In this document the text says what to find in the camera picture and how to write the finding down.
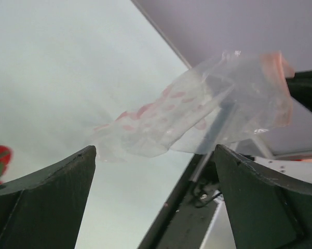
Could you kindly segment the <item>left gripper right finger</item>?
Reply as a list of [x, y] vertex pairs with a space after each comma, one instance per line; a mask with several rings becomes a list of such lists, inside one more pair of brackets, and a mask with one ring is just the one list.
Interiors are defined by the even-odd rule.
[[237, 248], [312, 248], [312, 184], [231, 149], [214, 151]]

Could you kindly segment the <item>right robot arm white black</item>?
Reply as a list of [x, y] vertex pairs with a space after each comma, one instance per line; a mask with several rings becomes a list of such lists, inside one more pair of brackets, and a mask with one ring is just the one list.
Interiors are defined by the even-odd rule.
[[296, 73], [287, 84], [293, 97], [290, 124], [240, 142], [236, 152], [312, 183], [312, 71]]

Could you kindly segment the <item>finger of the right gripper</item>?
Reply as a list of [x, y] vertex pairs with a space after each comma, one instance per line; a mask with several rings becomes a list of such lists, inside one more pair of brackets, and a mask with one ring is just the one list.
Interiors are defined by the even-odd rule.
[[286, 81], [291, 96], [312, 113], [312, 71], [296, 72]]

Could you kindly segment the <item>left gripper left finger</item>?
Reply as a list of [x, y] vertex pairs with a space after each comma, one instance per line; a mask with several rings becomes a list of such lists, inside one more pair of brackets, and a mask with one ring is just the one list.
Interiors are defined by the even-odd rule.
[[0, 185], [0, 248], [74, 248], [96, 169], [87, 146]]

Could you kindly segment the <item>clear zip top bag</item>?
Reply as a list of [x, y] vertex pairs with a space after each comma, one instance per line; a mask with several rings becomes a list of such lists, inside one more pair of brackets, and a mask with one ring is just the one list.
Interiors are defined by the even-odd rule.
[[169, 150], [207, 154], [218, 144], [287, 126], [294, 69], [280, 52], [224, 52], [189, 69], [154, 101], [95, 127], [89, 142], [104, 162]]

